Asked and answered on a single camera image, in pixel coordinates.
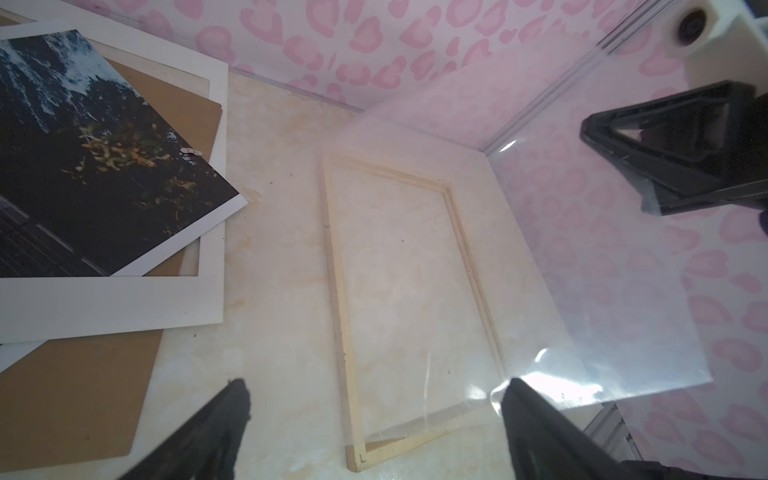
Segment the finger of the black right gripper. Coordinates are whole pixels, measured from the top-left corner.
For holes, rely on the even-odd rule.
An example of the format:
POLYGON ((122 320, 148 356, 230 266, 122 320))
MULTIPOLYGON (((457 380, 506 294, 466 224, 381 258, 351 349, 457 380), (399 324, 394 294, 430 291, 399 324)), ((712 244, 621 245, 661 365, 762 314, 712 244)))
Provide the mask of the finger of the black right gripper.
POLYGON ((721 81, 594 113, 581 140, 668 216, 725 205, 767 213, 767 97, 721 81))

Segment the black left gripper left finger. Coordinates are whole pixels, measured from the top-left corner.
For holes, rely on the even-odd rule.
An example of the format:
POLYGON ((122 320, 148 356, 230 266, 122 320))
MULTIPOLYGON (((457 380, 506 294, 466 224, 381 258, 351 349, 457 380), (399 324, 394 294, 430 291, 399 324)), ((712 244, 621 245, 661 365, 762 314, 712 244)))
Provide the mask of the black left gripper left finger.
POLYGON ((245 381, 232 380, 124 479, 233 479, 250 416, 245 381))

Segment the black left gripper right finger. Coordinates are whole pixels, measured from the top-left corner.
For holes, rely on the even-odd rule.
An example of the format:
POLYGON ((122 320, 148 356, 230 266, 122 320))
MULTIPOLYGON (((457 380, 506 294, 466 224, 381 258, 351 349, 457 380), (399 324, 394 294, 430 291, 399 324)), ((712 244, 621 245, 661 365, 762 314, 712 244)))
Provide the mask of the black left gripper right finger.
POLYGON ((629 471, 521 379, 509 382, 501 413, 517 479, 630 477, 629 471))

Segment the light wooden picture frame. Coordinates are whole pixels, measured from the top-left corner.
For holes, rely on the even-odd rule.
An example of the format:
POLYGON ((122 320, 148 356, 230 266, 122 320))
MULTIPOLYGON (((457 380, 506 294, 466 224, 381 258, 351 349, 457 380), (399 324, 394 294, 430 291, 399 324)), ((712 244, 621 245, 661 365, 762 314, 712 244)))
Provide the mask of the light wooden picture frame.
POLYGON ((446 436, 448 433, 442 431, 402 434, 389 440, 366 440, 363 414, 359 402, 357 358, 353 347, 346 297, 347 290, 343 275, 343 259, 337 235, 337 217, 332 180, 332 169, 336 166, 348 167, 376 177, 434 191, 442 196, 479 318, 483 325, 488 348, 496 369, 502 378, 507 376, 507 369, 498 330, 491 314, 487 295, 480 279, 479 268, 471 250, 466 229, 462 223, 453 185, 449 181, 432 179, 424 175, 359 160, 346 154, 323 154, 319 159, 321 191, 323 195, 322 218, 330 280, 329 288, 334 321, 334 343, 341 394, 343 428, 344 433, 349 436, 348 444, 345 446, 345 458, 349 471, 361 473, 446 436))

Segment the clear acrylic sheet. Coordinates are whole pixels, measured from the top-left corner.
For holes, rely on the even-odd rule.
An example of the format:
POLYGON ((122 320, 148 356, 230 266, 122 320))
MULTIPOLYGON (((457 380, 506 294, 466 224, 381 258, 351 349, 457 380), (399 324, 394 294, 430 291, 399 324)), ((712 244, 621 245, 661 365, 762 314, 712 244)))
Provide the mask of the clear acrylic sheet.
POLYGON ((442 196, 334 167, 367 441, 492 422, 515 377, 559 409, 711 380, 664 220, 580 139, 616 83, 597 76, 507 127, 589 49, 545 31, 473 55, 319 153, 453 185, 506 361, 502 378, 442 196))

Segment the white mat board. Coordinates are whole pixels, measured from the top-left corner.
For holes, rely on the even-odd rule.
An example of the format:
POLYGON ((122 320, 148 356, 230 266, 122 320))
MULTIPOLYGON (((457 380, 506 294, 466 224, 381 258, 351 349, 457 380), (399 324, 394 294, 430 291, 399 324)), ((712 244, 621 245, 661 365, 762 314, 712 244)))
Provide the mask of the white mat board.
MULTIPOLYGON (((222 61, 63 1, 4 1, 1 13, 32 24, 73 27, 107 58, 227 105, 229 67, 222 61)), ((2 343, 222 322, 225 225, 196 241, 194 276, 2 279, 2 343)))

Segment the dark landscape photo print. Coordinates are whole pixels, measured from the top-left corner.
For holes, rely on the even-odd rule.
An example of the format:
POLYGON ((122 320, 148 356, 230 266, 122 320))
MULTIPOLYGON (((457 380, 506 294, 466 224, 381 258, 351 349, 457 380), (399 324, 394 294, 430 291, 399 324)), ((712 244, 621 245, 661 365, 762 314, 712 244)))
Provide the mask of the dark landscape photo print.
POLYGON ((141 276, 245 198, 76 30, 1 38, 1 274, 141 276))

